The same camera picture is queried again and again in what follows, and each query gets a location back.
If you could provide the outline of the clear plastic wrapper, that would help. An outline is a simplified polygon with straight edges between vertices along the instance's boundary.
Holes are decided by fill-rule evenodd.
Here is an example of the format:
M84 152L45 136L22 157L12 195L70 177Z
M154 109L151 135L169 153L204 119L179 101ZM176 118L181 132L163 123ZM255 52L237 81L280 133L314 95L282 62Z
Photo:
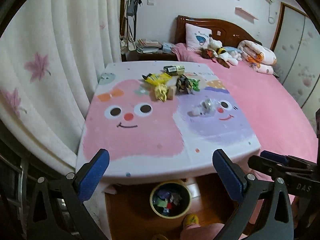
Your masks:
M191 114L192 116L201 117L214 116L218 107L219 102L217 100L207 98L201 101L199 105L193 107Z

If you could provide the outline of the dark patterned wrapper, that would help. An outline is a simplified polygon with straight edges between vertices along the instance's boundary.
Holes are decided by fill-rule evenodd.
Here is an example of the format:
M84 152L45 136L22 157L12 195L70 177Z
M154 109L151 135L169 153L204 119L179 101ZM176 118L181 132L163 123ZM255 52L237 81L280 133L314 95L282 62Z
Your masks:
M192 93L193 88L190 80L185 75L180 75L176 80L176 89L179 93Z

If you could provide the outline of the small beige box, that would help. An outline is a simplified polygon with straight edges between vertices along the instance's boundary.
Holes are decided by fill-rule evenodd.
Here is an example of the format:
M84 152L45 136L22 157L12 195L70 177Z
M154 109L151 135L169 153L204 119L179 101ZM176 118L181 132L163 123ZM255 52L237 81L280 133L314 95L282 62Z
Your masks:
M173 85L169 86L168 93L167 93L168 100L174 100L175 94L176 94L176 87Z

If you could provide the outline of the gold foil wrapper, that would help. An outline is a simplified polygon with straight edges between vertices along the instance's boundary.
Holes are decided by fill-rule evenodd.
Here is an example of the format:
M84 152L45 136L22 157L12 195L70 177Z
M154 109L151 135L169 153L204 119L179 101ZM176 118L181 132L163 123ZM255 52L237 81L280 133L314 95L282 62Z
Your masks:
M155 97L157 100L165 102L168 96L168 87L166 84L159 84L154 88Z

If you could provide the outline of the green black small box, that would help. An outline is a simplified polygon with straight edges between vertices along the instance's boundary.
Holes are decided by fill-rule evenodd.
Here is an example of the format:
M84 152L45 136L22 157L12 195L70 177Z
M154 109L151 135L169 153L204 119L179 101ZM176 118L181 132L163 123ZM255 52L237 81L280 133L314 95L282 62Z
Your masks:
M170 76L183 75L185 72L185 67L184 66L165 66L163 67L163 71Z

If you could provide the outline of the yellow snack packet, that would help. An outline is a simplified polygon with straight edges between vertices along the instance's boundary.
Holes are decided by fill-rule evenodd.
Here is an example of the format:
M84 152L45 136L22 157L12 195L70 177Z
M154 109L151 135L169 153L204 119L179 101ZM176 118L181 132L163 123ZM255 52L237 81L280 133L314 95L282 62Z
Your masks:
M166 84L172 77L167 73L143 75L143 80L151 85L157 86Z

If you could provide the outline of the green paper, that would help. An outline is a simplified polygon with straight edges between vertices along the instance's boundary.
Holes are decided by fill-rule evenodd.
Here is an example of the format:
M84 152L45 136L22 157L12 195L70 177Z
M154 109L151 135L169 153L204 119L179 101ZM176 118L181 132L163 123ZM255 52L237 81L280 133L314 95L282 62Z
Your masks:
M200 80L196 80L196 79L188 79L189 81L189 87L191 91L196 91L199 92L200 91Z

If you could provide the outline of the yellow rimmed trash bin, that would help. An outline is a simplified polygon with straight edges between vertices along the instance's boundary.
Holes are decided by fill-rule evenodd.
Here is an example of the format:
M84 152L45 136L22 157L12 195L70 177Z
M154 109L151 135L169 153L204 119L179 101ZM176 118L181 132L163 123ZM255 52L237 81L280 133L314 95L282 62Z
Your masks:
M164 219L183 217L190 209L191 200L191 192L181 180L158 184L149 198L153 212Z

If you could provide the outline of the pink bed sheet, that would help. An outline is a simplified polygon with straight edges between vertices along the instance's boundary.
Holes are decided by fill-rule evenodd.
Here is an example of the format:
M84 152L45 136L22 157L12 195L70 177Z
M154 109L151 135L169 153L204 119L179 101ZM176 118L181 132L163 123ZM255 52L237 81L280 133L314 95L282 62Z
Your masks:
M179 61L204 63L213 71L217 80L205 83L230 92L262 150L316 162L316 133L298 103L273 75L257 73L243 61L225 68L189 51L183 43L176 44L174 53Z

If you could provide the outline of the blue white plush toy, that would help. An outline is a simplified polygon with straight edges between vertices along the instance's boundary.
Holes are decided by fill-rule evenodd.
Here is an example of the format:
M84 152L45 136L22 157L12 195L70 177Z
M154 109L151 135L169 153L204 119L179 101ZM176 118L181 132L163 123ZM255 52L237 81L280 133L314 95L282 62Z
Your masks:
M232 58L237 59L238 61L242 60L242 51L240 49L229 46L225 46L224 49L229 55L231 55Z

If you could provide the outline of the wardrobe sliding door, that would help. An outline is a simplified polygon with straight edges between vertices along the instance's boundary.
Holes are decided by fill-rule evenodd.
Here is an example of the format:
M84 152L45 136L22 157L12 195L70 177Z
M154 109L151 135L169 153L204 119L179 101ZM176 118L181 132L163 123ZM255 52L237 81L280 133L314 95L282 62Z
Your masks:
M305 13L281 3L273 51L278 80L310 122L319 109L319 32Z

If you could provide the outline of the small blue tissue box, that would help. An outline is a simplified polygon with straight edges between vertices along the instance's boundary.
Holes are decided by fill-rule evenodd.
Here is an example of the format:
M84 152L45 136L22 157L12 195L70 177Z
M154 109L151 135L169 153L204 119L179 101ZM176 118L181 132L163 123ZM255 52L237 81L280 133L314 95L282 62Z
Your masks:
M175 47L175 45L170 43L170 42L163 42L162 43L162 53L171 54L172 53L172 49L174 47Z

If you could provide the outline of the dark wooden nightstand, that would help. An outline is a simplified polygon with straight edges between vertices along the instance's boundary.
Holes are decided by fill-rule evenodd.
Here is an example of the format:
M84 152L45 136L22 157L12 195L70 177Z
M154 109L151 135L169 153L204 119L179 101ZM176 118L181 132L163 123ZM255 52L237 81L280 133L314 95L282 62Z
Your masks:
M126 61L178 61L175 54L141 54L136 51L129 51L121 56L123 62Z

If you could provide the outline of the white hanging bag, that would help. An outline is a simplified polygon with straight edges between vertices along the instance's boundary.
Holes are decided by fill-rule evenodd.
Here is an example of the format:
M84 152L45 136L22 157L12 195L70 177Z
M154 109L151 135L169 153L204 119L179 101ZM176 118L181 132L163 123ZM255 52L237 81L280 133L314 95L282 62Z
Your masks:
M136 44L131 34L120 37L120 49L122 54L136 50Z

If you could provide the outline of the pink wall shelf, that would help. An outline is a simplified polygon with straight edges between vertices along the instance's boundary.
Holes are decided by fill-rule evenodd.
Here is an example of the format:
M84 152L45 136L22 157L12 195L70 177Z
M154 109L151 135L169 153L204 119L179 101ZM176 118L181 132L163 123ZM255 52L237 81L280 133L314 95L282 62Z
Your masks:
M238 11L242 12L243 14L246 14L247 16L251 17L254 20L257 20L257 21L259 20L259 18L255 17L253 14L251 14L247 10L243 9L242 7L235 7L235 10L238 10Z

